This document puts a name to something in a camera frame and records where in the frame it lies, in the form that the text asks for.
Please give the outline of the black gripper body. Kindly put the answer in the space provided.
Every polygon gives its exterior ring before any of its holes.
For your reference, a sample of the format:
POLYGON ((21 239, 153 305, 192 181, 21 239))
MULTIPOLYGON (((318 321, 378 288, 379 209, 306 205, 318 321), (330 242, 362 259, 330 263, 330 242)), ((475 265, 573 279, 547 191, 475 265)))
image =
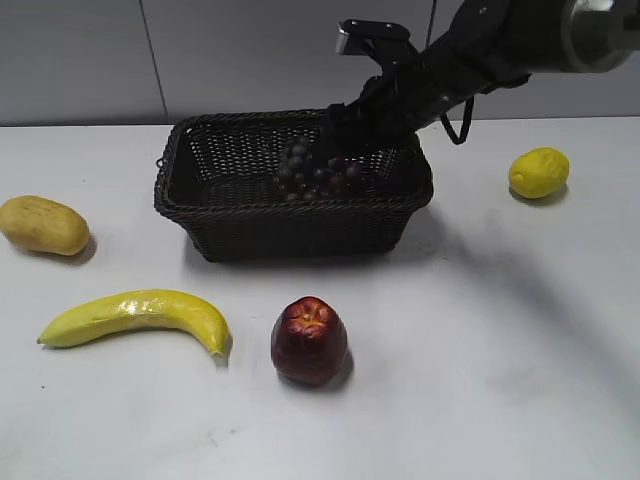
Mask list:
POLYGON ((477 66, 453 48, 434 44, 386 71, 356 101, 369 138, 380 143, 395 143, 437 120, 453 142, 463 143, 479 90, 477 66))

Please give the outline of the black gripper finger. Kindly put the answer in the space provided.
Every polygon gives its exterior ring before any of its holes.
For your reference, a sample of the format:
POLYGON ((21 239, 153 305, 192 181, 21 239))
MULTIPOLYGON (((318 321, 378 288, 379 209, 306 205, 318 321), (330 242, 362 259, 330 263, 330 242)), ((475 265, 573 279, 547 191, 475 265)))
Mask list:
POLYGON ((359 101, 332 104, 327 110, 319 136, 319 158, 329 160, 370 152, 367 121, 359 101))

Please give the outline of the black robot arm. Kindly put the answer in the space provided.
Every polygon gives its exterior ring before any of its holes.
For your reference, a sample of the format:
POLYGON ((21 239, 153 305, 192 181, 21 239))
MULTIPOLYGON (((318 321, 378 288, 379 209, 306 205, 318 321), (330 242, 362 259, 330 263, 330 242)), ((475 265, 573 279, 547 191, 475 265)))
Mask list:
POLYGON ((399 145, 440 122, 467 139, 478 94, 513 89, 536 73, 604 73, 639 48, 636 1, 465 1, 449 29, 424 50, 403 26, 348 19, 337 51, 367 56, 381 73, 348 105, 326 113, 316 160, 399 145))

